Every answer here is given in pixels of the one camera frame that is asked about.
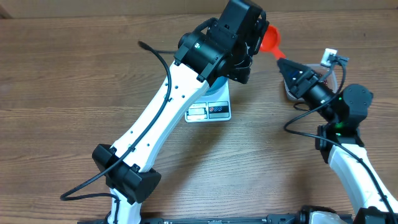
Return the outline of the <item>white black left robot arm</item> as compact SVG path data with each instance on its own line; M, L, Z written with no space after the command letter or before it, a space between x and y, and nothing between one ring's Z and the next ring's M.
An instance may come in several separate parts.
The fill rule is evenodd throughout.
M136 122L113 144L99 144L92 157L106 178L113 205L106 223L139 223L141 205L160 182L153 165L183 114L219 78L245 84L252 58L269 26L252 1L230 1L182 36L166 78Z

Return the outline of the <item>orange scoop with blue handle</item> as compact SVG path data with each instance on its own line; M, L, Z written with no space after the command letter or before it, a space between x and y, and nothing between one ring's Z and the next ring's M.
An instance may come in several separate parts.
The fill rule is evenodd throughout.
M280 58L286 58L286 55L280 50L279 45L281 42L281 36L278 28L269 25L259 48L260 52L272 54L276 62Z

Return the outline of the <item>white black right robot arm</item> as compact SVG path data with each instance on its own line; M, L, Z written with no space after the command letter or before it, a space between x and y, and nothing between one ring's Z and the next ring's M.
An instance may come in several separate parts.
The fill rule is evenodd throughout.
M397 200L387 190L368 158L359 126L368 116L373 94L359 84L340 84L332 91L314 69L280 58L277 66L289 92L308 110L288 127L317 112L326 124L317 128L315 147L338 176L355 212L355 223L397 223Z

